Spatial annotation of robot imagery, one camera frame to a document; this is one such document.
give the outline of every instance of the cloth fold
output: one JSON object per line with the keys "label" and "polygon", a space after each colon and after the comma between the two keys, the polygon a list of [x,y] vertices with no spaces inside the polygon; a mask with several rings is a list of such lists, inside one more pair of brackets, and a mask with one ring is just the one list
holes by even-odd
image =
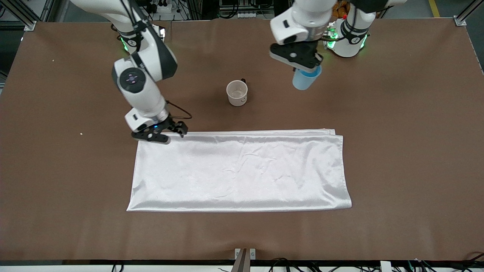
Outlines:
{"label": "cloth fold", "polygon": [[351,207],[334,130],[190,132],[140,141],[128,211],[288,212]]}

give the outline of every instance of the blue cup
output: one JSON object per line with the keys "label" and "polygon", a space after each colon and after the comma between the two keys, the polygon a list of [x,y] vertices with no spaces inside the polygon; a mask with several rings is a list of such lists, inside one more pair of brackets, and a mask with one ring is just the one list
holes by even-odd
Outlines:
{"label": "blue cup", "polygon": [[318,66],[312,73],[308,73],[301,69],[296,69],[294,72],[294,77],[292,78],[292,85],[294,85],[294,87],[298,90],[307,90],[313,84],[316,78],[318,78],[322,71],[323,69],[321,66]]}

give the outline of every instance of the brown tabletop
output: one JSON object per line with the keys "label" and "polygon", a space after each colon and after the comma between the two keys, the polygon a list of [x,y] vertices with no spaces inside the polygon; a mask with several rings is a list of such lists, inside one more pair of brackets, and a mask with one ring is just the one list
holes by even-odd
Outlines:
{"label": "brown tabletop", "polygon": [[[269,22],[175,22],[162,94],[191,131],[334,128],[353,208],[126,212],[136,141],[108,23],[38,23],[0,96],[0,259],[463,259],[484,250],[484,76],[452,19],[382,19],[307,91],[269,57]],[[246,78],[248,102],[225,86]]]}

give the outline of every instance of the yellow floor line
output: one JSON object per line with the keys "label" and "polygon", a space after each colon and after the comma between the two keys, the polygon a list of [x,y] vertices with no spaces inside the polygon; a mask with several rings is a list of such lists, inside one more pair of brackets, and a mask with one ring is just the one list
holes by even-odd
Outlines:
{"label": "yellow floor line", "polygon": [[428,0],[430,4],[430,9],[432,10],[432,14],[435,18],[440,17],[439,10],[437,9],[437,4],[435,4],[435,0]]}

